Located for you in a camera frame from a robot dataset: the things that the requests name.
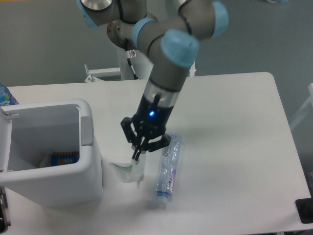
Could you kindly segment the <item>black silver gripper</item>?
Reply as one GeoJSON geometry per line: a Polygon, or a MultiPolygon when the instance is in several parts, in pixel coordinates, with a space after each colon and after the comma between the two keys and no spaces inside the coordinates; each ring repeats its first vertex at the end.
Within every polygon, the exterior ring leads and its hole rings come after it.
{"type": "Polygon", "coordinates": [[[161,87],[148,79],[136,113],[132,118],[123,118],[120,123],[127,142],[134,149],[132,159],[139,161],[141,153],[154,152],[170,144],[171,137],[165,134],[166,124],[181,89],[181,84],[176,88],[161,87]],[[145,138],[141,143],[141,137],[159,136],[161,139],[158,141],[149,142],[145,138]]]}

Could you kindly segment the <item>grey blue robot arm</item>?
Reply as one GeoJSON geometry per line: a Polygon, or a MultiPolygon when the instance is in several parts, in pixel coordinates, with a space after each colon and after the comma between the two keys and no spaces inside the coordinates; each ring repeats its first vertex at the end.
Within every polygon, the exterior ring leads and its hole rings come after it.
{"type": "Polygon", "coordinates": [[[144,0],[79,0],[89,27],[121,21],[131,33],[127,44],[153,64],[137,112],[121,121],[134,154],[169,145],[166,123],[199,51],[200,41],[224,33],[229,24],[226,6],[216,0],[180,0],[176,17],[159,22],[148,17],[144,0]]]}

